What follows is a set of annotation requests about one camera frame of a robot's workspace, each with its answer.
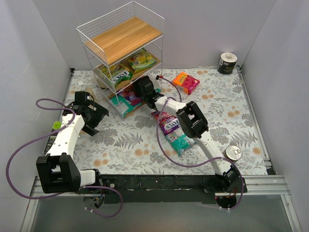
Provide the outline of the purple Fox's berries candy bag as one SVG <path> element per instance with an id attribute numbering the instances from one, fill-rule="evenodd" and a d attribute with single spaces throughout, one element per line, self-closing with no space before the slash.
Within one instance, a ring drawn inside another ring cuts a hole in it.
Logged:
<path id="1" fill-rule="evenodd" d="M 165 136 L 180 127 L 178 118 L 171 114 L 163 112 L 161 117 L 159 117 L 160 112 L 155 111 L 152 112 L 151 115 L 154 117 L 155 120 L 159 120 L 159 126 Z"/>
<path id="2" fill-rule="evenodd" d="M 131 88 L 119 92 L 118 95 L 125 98 L 132 106 L 136 106 L 143 102 L 143 99 L 138 97 L 136 92 Z"/>

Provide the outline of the green yellow Fox's candy bag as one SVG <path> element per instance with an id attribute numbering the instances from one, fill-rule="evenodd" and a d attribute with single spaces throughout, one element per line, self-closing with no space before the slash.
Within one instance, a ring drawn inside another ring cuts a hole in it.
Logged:
<path id="1" fill-rule="evenodd" d="M 110 84 L 112 82 L 115 87 L 122 81 L 131 80 L 133 76 L 131 70 L 122 63 L 116 63 L 111 67 L 99 65 L 94 69 L 94 71 L 101 78 L 108 78 L 108 83 Z"/>
<path id="2" fill-rule="evenodd" d="M 134 73 L 148 69 L 157 63 L 157 60 L 145 49 L 141 48 L 126 58 Z"/>

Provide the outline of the teal mint candy bag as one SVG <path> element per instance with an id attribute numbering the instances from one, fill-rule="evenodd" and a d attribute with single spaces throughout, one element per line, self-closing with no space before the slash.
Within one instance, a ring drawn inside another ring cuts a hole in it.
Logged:
<path id="1" fill-rule="evenodd" d="M 135 109 L 135 106 L 132 106 L 124 97 L 114 96 L 111 98 L 111 102 L 116 106 L 120 113 L 125 117 L 128 113 Z"/>
<path id="2" fill-rule="evenodd" d="M 166 135 L 165 138 L 172 146 L 172 148 L 176 151 L 178 156 L 181 156 L 184 151 L 190 149 L 193 145 L 196 144 L 193 139 L 188 138 L 185 134 L 178 136 L 176 134 L 170 133 Z"/>

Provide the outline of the red orange candy box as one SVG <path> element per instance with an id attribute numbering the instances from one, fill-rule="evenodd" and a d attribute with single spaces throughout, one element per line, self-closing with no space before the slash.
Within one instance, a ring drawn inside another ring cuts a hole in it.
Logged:
<path id="1" fill-rule="evenodd" d="M 191 95 L 200 84 L 200 81 L 187 73 L 181 72 L 173 79 L 172 83 L 177 89 Z"/>

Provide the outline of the white wire wooden shelf rack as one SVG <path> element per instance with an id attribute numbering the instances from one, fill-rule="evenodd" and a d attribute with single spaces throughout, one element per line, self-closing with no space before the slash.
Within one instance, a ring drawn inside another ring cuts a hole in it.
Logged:
<path id="1" fill-rule="evenodd" d="M 111 98 L 119 96 L 119 92 L 131 87 L 151 70 L 163 68 L 164 27 L 164 17 L 136 1 L 131 1 L 76 28 L 96 84 L 101 89 L 104 100 L 121 119 L 128 118 L 134 110 L 123 117 L 120 110 L 111 102 Z M 145 48 L 157 63 L 134 73 L 126 58 L 141 48 Z M 116 63 L 126 65 L 133 76 L 131 80 L 122 81 L 115 87 L 112 82 L 108 83 L 108 78 L 97 75 L 94 69 L 99 65 L 111 67 Z"/>

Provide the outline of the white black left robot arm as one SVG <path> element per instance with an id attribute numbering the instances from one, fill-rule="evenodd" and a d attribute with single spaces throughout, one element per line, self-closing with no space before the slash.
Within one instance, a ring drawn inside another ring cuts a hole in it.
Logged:
<path id="1" fill-rule="evenodd" d="M 77 192 L 85 186 L 100 186 L 97 169 L 79 170 L 73 153 L 81 131 L 90 136 L 109 111 L 96 103 L 89 92 L 77 91 L 75 99 L 62 113 L 62 131 L 58 132 L 45 156 L 36 166 L 44 193 Z"/>

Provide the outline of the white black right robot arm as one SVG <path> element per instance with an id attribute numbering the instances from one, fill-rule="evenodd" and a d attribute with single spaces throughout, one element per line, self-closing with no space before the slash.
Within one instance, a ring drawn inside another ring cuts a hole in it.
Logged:
<path id="1" fill-rule="evenodd" d="M 209 133 L 208 122 L 205 116 L 194 101 L 184 103 L 156 92 L 154 81 L 148 76 L 139 78 L 134 82 L 133 88 L 137 96 L 141 97 L 150 109 L 158 111 L 160 115 L 166 112 L 177 117 L 184 134 L 193 139 L 208 158 L 207 161 L 196 165 L 178 163 L 164 151 L 158 132 L 156 132 L 159 147 L 169 161 L 185 168 L 195 168 L 210 163 L 214 169 L 215 176 L 223 185 L 224 190 L 235 189 L 240 181 L 241 187 L 237 188 L 237 192 L 240 194 L 244 193 L 245 183 L 238 167 L 234 162 L 223 156 Z"/>

